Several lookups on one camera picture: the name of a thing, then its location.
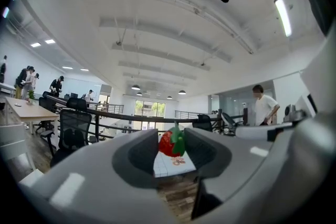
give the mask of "wooden table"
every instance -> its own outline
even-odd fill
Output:
[[[20,121],[30,124],[30,132],[34,133],[33,121],[54,121],[55,138],[51,140],[52,144],[58,149],[58,118],[59,115],[46,110],[42,106],[29,104],[26,100],[6,97],[6,125],[8,125],[8,110],[11,108],[13,113]]]
[[[4,84],[4,83],[0,83],[0,89],[6,89],[9,90],[11,93],[10,97],[14,97],[14,92],[15,92],[15,88],[11,85],[8,84]]]

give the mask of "plush strawberry toy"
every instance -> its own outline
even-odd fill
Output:
[[[185,152],[184,133],[178,126],[175,122],[175,127],[165,132],[159,143],[159,151],[169,157],[180,157]]]

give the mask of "black hair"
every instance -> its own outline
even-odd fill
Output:
[[[253,88],[252,88],[253,92],[261,92],[263,93],[264,92],[264,89],[261,85],[255,85]]]

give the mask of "potted plant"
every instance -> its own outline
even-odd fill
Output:
[[[28,103],[33,104],[33,100],[35,99],[34,96],[34,91],[33,90],[29,90],[28,91]]]

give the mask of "ceiling light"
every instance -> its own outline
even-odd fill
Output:
[[[53,39],[46,40],[46,44],[53,44],[56,43]]]
[[[40,43],[34,43],[34,44],[31,44],[31,46],[32,46],[33,48],[36,48],[36,47],[38,47],[38,46],[41,46],[41,44],[40,44]]]
[[[133,89],[133,90],[137,90],[137,91],[139,91],[139,90],[140,90],[140,87],[139,87],[139,85],[136,85],[136,84],[135,84],[135,85],[132,86],[132,89]]]
[[[282,24],[284,26],[283,28],[285,29],[286,37],[289,37],[292,34],[292,29],[290,27],[290,22],[284,0],[274,0],[274,3],[278,8],[278,12],[280,14]]]
[[[9,12],[9,8],[8,8],[8,7],[5,7],[4,12],[2,12],[2,16],[3,16],[4,18],[6,18],[8,12]]]

